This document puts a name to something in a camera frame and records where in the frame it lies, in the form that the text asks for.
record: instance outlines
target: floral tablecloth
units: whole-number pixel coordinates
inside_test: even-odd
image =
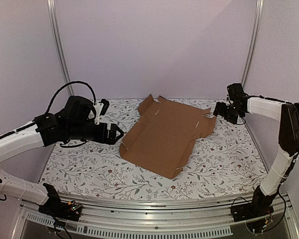
[[[176,100],[198,108],[217,100]],[[103,122],[127,132],[140,117],[142,100],[111,100]],[[266,176],[257,149],[244,125],[218,117],[214,132],[197,140],[188,165],[170,180],[120,158],[119,145],[88,142],[77,148],[57,144],[41,182],[64,193],[125,200],[181,200],[252,192]]]

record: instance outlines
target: ventilation grille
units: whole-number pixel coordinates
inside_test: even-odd
[[[27,212],[29,221],[39,223],[48,227],[53,227],[54,220],[48,216],[38,215]],[[212,239],[231,236],[232,232],[229,226],[209,230],[191,231],[191,232],[167,232],[167,233],[136,233],[123,232],[117,230],[100,229],[91,226],[77,225],[76,230],[68,229],[69,232],[98,237],[102,239]]]

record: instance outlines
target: floral pattern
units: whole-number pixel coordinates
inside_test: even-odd
[[[176,100],[198,108],[217,100]],[[117,123],[127,132],[140,117],[142,100],[111,100],[101,121]],[[266,176],[244,125],[218,117],[214,132],[196,141],[188,164],[170,180],[120,158],[116,145],[88,142],[77,148],[57,144],[41,182],[63,193],[125,200],[183,200],[219,197],[253,191]]]

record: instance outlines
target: cardboard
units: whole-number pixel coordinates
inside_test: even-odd
[[[149,95],[138,107],[139,121],[120,145],[121,158],[166,178],[176,177],[188,163],[196,139],[210,135],[216,117],[162,96]]]

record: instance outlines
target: white wall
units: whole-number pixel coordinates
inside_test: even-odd
[[[63,85],[46,1],[0,0],[0,134],[45,112]],[[66,90],[54,112],[64,107]],[[37,182],[50,148],[32,150],[0,164],[17,177]],[[7,239],[19,201],[0,202],[0,239]]]
[[[71,80],[98,98],[223,99],[242,78],[255,0],[58,0]],[[85,93],[88,90],[76,90]]]
[[[299,0],[268,0],[245,92],[299,102]],[[278,149],[279,124],[248,116],[266,162]],[[285,185],[299,219],[299,160]]]

